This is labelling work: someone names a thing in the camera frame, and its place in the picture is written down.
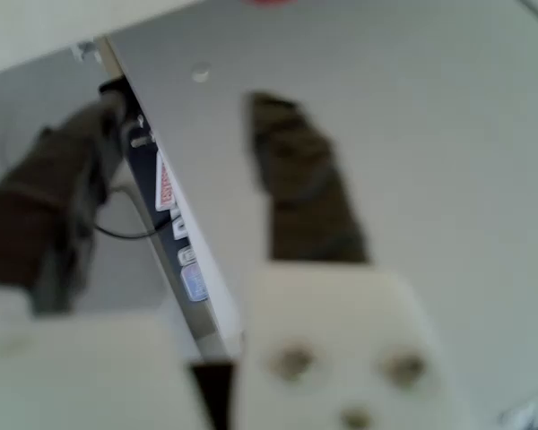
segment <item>red object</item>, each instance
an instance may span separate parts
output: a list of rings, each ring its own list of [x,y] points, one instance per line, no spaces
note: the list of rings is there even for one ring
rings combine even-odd
[[[253,0],[254,3],[257,4],[281,4],[281,3],[287,3],[292,0]]]

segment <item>black cable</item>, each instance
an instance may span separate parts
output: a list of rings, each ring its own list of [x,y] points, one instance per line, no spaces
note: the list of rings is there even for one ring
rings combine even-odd
[[[147,237],[152,237],[154,235],[157,235],[160,231],[162,231],[165,227],[170,225],[173,222],[173,219],[166,218],[163,221],[158,222],[153,230],[144,231],[143,233],[134,233],[133,235],[127,235],[123,233],[117,233],[115,231],[106,230],[104,227],[100,227],[99,225],[95,224],[94,227],[96,230],[98,230],[100,233],[103,233],[106,236],[114,237],[115,239],[121,239],[121,240],[138,240],[138,239],[145,239]]]

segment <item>sticker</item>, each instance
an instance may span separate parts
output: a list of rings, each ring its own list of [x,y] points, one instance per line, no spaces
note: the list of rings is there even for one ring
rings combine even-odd
[[[173,208],[169,210],[169,215],[171,219],[177,218],[179,215],[181,215],[181,211],[179,210],[178,204],[173,203]]]
[[[178,251],[178,261],[182,266],[187,266],[192,262],[195,262],[195,253],[192,246],[186,246]]]
[[[173,237],[176,240],[187,237],[186,223],[181,217],[173,221]]]
[[[201,302],[207,298],[204,276],[196,262],[181,269],[181,279],[190,301]]]
[[[159,152],[155,159],[155,210],[167,211],[175,206],[176,199],[169,181],[168,169]]]

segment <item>blue label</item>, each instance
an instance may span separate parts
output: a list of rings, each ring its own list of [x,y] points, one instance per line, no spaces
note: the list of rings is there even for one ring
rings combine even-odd
[[[181,279],[186,286],[187,295],[192,302],[201,302],[207,298],[204,275],[196,262],[181,269]]]

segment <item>gray table surface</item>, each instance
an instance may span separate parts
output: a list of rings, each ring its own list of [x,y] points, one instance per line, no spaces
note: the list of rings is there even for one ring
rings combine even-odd
[[[242,102],[267,89],[337,143],[376,261],[413,285],[479,418],[538,390],[538,21],[520,4],[211,0],[112,41],[236,297],[266,254]]]

